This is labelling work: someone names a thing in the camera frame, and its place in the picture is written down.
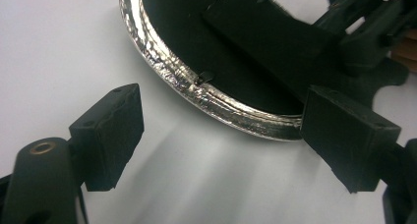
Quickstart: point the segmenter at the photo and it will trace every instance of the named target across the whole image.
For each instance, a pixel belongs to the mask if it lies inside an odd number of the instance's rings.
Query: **circular frame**
[[[255,109],[198,75],[161,40],[149,21],[143,0],[119,0],[130,37],[156,73],[179,94],[211,117],[245,133],[270,140],[299,140],[301,115],[275,115]]]

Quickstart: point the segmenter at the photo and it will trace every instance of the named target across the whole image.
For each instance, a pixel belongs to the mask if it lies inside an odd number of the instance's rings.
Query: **black mount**
[[[2,224],[88,223],[83,194],[116,187],[142,137],[137,84],[113,89],[70,127],[72,138],[35,141],[0,180]]]

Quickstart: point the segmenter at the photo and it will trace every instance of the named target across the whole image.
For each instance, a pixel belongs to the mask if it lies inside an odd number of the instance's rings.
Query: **round hole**
[[[83,125],[85,126],[85,127],[89,127],[89,126],[91,126],[91,125],[93,125],[94,124],[94,121],[88,121],[88,122],[86,122],[86,123],[83,123]]]
[[[56,144],[54,142],[42,142],[32,147],[30,153],[35,155],[47,153],[50,150],[52,150],[55,146]]]
[[[51,212],[50,211],[39,211],[34,213],[28,220],[25,222],[25,224],[44,224],[49,221],[51,218]]]

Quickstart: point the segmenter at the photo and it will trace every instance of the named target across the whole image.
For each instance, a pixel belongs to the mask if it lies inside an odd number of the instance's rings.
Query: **white surface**
[[[326,0],[277,0],[312,23]],[[68,127],[114,87],[141,86],[146,131],[108,193],[85,193],[94,223],[384,223],[375,193],[350,195],[302,141],[245,135],[174,93],[131,43],[118,0],[0,0],[0,176],[34,140]],[[417,136],[417,77],[375,109]]]

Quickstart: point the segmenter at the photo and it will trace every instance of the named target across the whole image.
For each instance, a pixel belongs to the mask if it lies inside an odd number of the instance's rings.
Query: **clamp jaw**
[[[400,128],[341,92],[312,86],[301,135],[351,193],[383,197],[387,224],[417,221],[417,139],[396,144]]]
[[[32,142],[0,180],[2,224],[88,223],[83,194],[116,187],[144,131],[137,84],[113,89],[70,126],[69,140]]]

